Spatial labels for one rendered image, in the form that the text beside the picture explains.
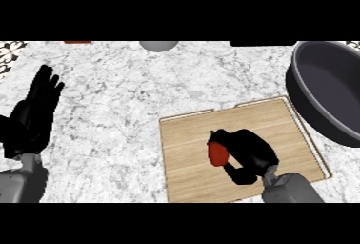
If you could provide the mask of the grey round object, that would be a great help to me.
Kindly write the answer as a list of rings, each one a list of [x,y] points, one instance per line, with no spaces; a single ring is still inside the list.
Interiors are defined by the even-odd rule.
[[[150,52],[169,51],[175,45],[176,41],[140,41],[138,45]]]

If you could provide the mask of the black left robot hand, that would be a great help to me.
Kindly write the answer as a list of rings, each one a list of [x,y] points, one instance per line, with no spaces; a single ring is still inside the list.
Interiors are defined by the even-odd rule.
[[[45,148],[63,87],[52,68],[41,65],[26,97],[16,103],[8,117],[0,114],[0,143],[7,159],[23,153],[39,153]]]

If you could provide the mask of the wooden tray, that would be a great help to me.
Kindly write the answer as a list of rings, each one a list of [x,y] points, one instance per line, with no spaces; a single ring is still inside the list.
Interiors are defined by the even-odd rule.
[[[159,120],[166,200],[318,203],[312,183],[330,176],[286,97]]]

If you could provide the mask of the red bell pepper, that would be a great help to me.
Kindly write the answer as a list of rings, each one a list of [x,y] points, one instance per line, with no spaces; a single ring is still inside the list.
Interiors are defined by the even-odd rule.
[[[207,159],[213,167],[222,167],[227,164],[228,152],[225,147],[212,139],[206,142]]]

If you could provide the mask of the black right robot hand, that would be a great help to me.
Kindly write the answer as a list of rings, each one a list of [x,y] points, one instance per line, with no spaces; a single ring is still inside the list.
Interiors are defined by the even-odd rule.
[[[266,168],[278,167],[278,158],[271,146],[249,130],[227,132],[218,129],[210,132],[209,139],[227,149],[228,160],[222,168],[235,185],[252,185],[256,178],[263,177]]]

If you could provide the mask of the dark grey pot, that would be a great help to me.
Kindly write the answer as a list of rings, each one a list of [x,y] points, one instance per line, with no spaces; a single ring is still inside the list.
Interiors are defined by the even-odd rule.
[[[334,41],[300,41],[284,88],[314,130],[337,144],[360,148],[360,52]]]

